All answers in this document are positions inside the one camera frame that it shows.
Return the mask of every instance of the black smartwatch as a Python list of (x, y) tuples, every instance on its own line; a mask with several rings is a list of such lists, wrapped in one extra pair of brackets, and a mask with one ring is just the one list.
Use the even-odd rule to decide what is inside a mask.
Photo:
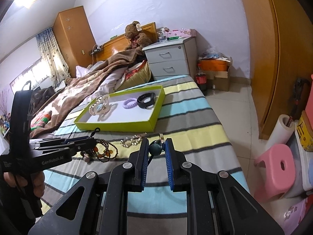
[(146, 93), (144, 95), (141, 95), (137, 99), (138, 106), (142, 109), (146, 109), (147, 107), (155, 104), (155, 93)]

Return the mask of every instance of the yellow-green box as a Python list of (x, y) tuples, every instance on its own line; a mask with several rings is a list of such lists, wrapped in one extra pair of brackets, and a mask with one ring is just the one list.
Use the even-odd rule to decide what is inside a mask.
[[(122, 107), (124, 100), (137, 99), (140, 95), (148, 92), (156, 94), (156, 101), (152, 108), (141, 109), (136, 106), (132, 109), (124, 109)], [(94, 99), (75, 119), (74, 123), (80, 130), (93, 131), (99, 127), (102, 131), (112, 132), (153, 132), (164, 98), (165, 92), (161, 85), (113, 93), (110, 94), (110, 110), (107, 114), (92, 116), (89, 113), (89, 107), (96, 101)]]

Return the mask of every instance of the white pillow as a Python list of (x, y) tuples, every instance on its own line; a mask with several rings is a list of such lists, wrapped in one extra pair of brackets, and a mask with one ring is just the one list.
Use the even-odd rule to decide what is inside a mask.
[(61, 83), (60, 83), (60, 85), (57, 86), (54, 91), (57, 92), (57, 91), (59, 91), (60, 89), (65, 88), (65, 87), (66, 87), (65, 81), (62, 80)]
[(90, 73), (90, 71), (91, 70), (89, 70), (87, 68), (76, 66), (76, 77), (81, 78), (81, 77), (87, 75), (88, 73)]

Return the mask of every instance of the human hand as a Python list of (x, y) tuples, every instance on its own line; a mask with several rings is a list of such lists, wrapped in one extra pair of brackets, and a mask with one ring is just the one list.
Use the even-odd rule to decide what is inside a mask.
[[(4, 180), (10, 187), (16, 187), (14, 175), (11, 172), (4, 173)], [(16, 175), (16, 180), (20, 187), (27, 186), (27, 180), (19, 175)], [(43, 171), (32, 174), (32, 184), (34, 187), (34, 194), (37, 197), (42, 197), (44, 194), (44, 173)]]

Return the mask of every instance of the drawer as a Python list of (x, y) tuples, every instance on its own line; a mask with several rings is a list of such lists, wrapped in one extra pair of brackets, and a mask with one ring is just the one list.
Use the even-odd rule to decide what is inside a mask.
[(189, 75), (187, 60), (149, 63), (153, 76)]
[(187, 60), (185, 45), (173, 45), (146, 51), (149, 64), (174, 60)]

